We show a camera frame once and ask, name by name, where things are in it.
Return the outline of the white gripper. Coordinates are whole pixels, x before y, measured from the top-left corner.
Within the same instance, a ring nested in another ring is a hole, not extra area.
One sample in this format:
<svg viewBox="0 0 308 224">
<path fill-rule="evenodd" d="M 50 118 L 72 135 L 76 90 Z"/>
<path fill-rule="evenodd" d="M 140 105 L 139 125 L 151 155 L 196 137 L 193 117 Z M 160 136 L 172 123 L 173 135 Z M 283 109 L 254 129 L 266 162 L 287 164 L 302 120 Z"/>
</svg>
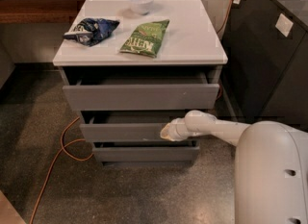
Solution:
<svg viewBox="0 0 308 224">
<path fill-rule="evenodd" d="M 175 140 L 174 126 L 168 123 L 160 132 L 160 137 L 169 141 Z"/>
</svg>

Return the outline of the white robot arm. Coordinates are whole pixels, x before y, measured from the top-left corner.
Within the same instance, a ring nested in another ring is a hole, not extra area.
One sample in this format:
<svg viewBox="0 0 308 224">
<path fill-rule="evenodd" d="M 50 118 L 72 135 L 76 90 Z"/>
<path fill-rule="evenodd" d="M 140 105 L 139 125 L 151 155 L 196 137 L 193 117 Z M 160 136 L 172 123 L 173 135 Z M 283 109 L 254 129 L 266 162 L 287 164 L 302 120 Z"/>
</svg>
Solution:
<svg viewBox="0 0 308 224">
<path fill-rule="evenodd" d="M 308 224 L 308 133 L 200 111 L 173 119 L 160 132 L 170 141 L 205 135 L 236 147 L 235 224 Z"/>
</svg>

